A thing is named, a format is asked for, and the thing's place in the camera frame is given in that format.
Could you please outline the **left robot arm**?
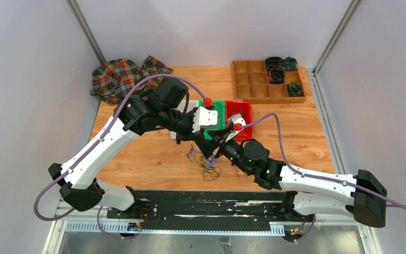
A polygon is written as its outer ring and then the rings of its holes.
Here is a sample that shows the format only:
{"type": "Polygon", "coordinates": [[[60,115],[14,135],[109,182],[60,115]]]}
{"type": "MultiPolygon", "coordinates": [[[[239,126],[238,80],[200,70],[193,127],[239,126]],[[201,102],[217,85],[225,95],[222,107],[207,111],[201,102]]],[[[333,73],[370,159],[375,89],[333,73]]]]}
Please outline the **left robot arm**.
{"type": "Polygon", "coordinates": [[[136,218],[141,205],[130,187],[116,187],[97,179],[102,168],[124,147],[145,132],[167,129],[177,140],[204,140],[203,130],[218,124],[209,98],[191,110],[177,108],[189,94],[180,80],[164,77],[156,88],[144,88],[123,100],[98,134],[72,159],[52,164],[49,173],[60,185],[60,195],[76,211],[95,206],[116,208],[136,218]]]}

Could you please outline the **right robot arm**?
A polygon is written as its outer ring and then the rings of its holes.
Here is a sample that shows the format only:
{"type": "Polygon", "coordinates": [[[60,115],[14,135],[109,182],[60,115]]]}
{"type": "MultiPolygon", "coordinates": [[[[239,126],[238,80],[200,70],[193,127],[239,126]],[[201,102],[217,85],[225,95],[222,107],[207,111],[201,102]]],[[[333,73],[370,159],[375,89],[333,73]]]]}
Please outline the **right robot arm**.
{"type": "Polygon", "coordinates": [[[368,170],[356,174],[329,174],[298,168],[270,158],[270,151],[255,139],[238,143],[230,130],[209,131],[218,155],[231,161],[264,189],[285,192],[282,216],[293,221],[301,215],[336,214],[374,228],[386,225],[386,188],[368,170]]]}

